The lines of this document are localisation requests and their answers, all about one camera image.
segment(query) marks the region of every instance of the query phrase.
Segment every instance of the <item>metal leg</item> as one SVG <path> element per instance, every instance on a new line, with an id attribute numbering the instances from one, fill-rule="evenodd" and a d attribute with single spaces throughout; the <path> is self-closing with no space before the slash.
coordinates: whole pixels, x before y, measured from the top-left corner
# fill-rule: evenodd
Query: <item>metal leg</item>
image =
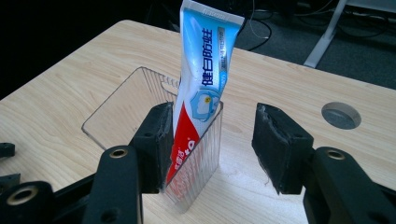
<path id="1" fill-rule="evenodd" d="M 309 54 L 308 58 L 304 63 L 305 66 L 313 67 L 313 68 L 317 67 L 318 62 L 320 61 L 327 47 L 329 47 L 330 43 L 332 42 L 332 38 L 335 35 L 335 27 L 337 25 L 338 20 L 340 19 L 341 13 L 343 12 L 346 4 L 347 4 L 347 0 L 340 0 L 338 2 L 334 14 L 332 14 L 332 20 L 330 21 L 326 32 L 323 34 L 319 42 L 315 45 L 314 49 Z"/>

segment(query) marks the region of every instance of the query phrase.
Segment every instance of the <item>transparent plastic box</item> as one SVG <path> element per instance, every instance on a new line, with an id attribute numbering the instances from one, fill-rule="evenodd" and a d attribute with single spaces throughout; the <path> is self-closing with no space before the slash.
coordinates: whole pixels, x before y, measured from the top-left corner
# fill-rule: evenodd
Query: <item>transparent plastic box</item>
<path id="1" fill-rule="evenodd" d="M 84 122 L 82 131 L 102 149 L 128 145 L 155 105 L 174 102 L 178 81 L 145 67 L 137 68 Z M 167 203 L 186 212 L 219 165 L 223 103 L 200 142 L 165 189 Z"/>

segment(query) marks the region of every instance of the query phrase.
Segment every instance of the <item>light wood tabletop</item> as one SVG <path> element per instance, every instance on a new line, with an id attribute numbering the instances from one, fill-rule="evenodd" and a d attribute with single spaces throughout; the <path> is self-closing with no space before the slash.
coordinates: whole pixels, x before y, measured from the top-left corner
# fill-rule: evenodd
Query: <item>light wood tabletop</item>
<path id="1" fill-rule="evenodd" d="M 180 43 L 178 33 L 120 21 L 4 98 L 0 142 L 15 144 L 16 155 L 0 160 L 0 175 L 21 173 L 22 182 L 58 190 L 94 173 L 103 150 L 82 124 L 140 66 L 178 79 Z M 314 136 L 314 148 L 342 149 L 396 189 L 396 91 L 234 49 L 221 100 L 217 171 L 182 215 L 159 195 L 144 195 L 145 223 L 307 222 L 303 196 L 277 195 L 251 147 L 257 103 L 285 111 Z M 321 115 L 331 102 L 355 108 L 361 124 L 333 127 Z"/>

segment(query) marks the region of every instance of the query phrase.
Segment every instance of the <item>dark gray carpet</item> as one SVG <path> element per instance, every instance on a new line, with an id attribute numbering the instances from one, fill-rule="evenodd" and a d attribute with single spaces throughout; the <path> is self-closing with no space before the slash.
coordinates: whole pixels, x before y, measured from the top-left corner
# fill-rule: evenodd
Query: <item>dark gray carpet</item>
<path id="1" fill-rule="evenodd" d="M 265 22 L 272 33 L 269 40 L 253 52 L 303 65 L 324 34 L 331 15 L 287 19 L 277 13 L 256 11 L 254 18 Z M 345 14 L 338 24 L 337 33 L 317 69 L 396 90 L 395 22 Z M 252 21 L 250 27 L 247 22 L 235 46 L 251 49 L 263 41 L 260 37 L 268 35 L 269 29 L 264 24 Z"/>

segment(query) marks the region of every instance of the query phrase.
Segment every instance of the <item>toothpaste tube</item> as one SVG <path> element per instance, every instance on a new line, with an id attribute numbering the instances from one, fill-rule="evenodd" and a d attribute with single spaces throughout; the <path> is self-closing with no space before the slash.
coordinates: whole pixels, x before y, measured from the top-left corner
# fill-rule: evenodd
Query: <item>toothpaste tube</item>
<path id="1" fill-rule="evenodd" d="M 244 18 L 184 0 L 180 9 L 181 80 L 174 110 L 172 165 L 166 184 L 215 117 Z"/>

